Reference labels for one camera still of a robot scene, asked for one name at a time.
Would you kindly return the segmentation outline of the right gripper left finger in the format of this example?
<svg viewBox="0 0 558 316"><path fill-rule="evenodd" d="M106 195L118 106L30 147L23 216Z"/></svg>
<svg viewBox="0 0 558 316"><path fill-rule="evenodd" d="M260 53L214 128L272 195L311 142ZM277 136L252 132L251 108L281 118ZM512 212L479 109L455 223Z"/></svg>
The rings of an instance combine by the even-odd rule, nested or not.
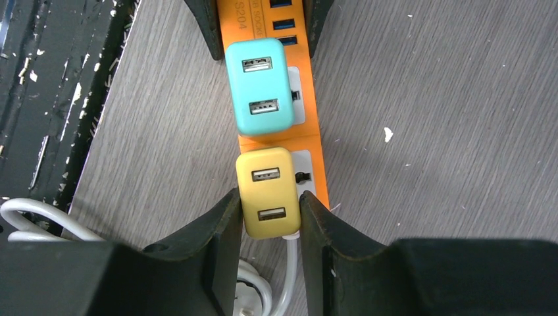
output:
<svg viewBox="0 0 558 316"><path fill-rule="evenodd" d="M231 315L240 256L238 189L138 251L116 242L13 242L1 249L2 315Z"/></svg>

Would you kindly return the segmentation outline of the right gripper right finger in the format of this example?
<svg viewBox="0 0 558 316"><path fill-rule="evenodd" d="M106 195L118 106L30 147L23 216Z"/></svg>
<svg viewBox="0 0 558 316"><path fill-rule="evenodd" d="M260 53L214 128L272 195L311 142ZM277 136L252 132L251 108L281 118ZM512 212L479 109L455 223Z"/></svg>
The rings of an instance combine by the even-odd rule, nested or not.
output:
<svg viewBox="0 0 558 316"><path fill-rule="evenodd" d="M557 244L403 238L381 244L299 200L309 315L556 315Z"/></svg>

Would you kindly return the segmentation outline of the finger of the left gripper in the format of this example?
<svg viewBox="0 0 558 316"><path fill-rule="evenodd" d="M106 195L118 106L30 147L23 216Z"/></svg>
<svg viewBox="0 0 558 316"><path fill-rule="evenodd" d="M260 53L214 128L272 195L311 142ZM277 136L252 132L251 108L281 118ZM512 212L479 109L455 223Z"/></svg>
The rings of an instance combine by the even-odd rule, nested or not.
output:
<svg viewBox="0 0 558 316"><path fill-rule="evenodd" d="M334 0L302 0L305 17L305 29L312 59L317 49L322 29Z"/></svg>
<svg viewBox="0 0 558 316"><path fill-rule="evenodd" d="M224 58L224 47L217 0L184 0L194 16L211 57L215 61Z"/></svg>

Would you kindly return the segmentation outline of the orange power strip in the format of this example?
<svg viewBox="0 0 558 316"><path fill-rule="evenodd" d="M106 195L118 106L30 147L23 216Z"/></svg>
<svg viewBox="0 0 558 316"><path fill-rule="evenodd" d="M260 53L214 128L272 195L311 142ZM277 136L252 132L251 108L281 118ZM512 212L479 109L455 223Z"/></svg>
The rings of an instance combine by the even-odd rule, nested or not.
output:
<svg viewBox="0 0 558 316"><path fill-rule="evenodd" d="M241 154L257 149L283 147L291 156L306 149L310 153L315 191L326 201L327 189L321 153L317 105L311 73L311 58L302 1L218 1L218 17L225 52L237 41L276 38L284 46L292 91L295 121L291 128L261 136L239 136ZM295 180L299 173L295 169ZM104 242L92 231L81 230L76 221L69 227L78 242Z"/></svg>

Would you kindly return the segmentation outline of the teal plug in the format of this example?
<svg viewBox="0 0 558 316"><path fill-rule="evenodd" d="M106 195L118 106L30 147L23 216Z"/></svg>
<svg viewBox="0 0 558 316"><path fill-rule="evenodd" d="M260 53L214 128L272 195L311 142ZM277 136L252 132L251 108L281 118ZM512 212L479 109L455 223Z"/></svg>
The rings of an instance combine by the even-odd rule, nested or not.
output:
<svg viewBox="0 0 558 316"><path fill-rule="evenodd" d="M295 110L283 44L276 38L237 41L228 46L225 60L239 134L291 128Z"/></svg>

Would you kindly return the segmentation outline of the yellow plug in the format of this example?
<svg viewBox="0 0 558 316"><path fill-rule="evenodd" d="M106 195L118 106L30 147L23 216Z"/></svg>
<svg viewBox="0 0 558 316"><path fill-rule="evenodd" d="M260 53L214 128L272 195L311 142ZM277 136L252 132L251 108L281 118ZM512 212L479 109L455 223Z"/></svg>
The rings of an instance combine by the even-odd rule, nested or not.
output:
<svg viewBox="0 0 558 316"><path fill-rule="evenodd" d="M257 240L295 234L301 226L291 153L283 147L242 153L236 160L245 229Z"/></svg>

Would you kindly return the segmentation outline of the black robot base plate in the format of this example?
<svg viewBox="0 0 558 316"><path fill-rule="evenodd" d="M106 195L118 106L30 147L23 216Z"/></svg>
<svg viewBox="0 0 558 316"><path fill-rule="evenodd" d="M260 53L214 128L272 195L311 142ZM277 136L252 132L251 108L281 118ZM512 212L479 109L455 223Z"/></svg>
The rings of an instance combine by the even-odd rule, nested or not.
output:
<svg viewBox="0 0 558 316"><path fill-rule="evenodd" d="M72 202L137 1L1 2L1 201Z"/></svg>

